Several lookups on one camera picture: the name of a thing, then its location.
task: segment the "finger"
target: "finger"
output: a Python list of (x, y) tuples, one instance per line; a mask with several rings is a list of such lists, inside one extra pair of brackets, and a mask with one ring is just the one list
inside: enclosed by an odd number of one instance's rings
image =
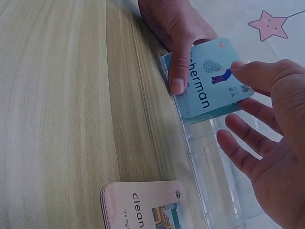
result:
[(192, 39), (174, 43), (169, 67), (169, 83), (174, 94), (182, 94), (186, 89), (192, 44)]
[(267, 97), (271, 97), (271, 94), (270, 92), (266, 92), (264, 90), (260, 90), (260, 89), (256, 89), (256, 88), (252, 88), (253, 91), (259, 93), (259, 94), (262, 94), (262, 95), (265, 95)]
[(225, 123), (234, 134), (246, 142), (260, 156), (265, 156), (277, 145), (276, 142), (255, 131), (235, 114), (228, 115)]
[(271, 129), (279, 133), (280, 135), (284, 136), (284, 133), (277, 122), (275, 117), (273, 108), (266, 106), (255, 99), (244, 99), (238, 102), (238, 106), (249, 113), (250, 115), (254, 116), (255, 118), (261, 120)]
[(259, 160), (241, 148), (235, 138), (226, 130), (218, 131), (217, 140), (220, 147), (223, 149), (225, 154), (228, 155), (236, 167), (251, 179), (252, 171)]
[(290, 60), (276, 63), (234, 62), (231, 69), (242, 83), (266, 92), (271, 92), (273, 85), (284, 77), (305, 73), (305, 68)]

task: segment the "fishing net illustration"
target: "fishing net illustration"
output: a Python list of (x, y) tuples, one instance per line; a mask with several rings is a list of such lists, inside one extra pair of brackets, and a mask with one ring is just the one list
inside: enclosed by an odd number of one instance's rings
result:
[(215, 63), (214, 61), (205, 61), (203, 63), (203, 68), (207, 73), (216, 73), (219, 71), (225, 72), (224, 69), (220, 64)]

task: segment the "qr code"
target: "qr code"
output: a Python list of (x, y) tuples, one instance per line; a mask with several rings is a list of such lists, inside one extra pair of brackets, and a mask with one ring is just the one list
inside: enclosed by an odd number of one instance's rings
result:
[(241, 85), (240, 88), (242, 89), (243, 93), (247, 93), (251, 91), (251, 87), (247, 85)]

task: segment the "fingernail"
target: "fingernail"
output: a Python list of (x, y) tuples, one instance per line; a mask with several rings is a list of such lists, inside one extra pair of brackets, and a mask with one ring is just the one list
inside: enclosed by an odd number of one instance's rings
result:
[(184, 92), (184, 79), (173, 78), (171, 82), (171, 90), (174, 94), (182, 94)]
[(242, 61), (234, 61), (232, 64), (231, 64), (231, 69), (239, 69), (240, 67), (244, 66), (245, 63), (242, 62)]

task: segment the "blue flash card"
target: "blue flash card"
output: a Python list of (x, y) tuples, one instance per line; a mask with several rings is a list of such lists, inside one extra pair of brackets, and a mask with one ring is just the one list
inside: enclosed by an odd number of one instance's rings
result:
[[(168, 74), (171, 53), (162, 57)], [(254, 94), (232, 74), (239, 57), (227, 39), (196, 45), (191, 50), (186, 91), (176, 96), (182, 118), (189, 124), (239, 110), (236, 103)]]

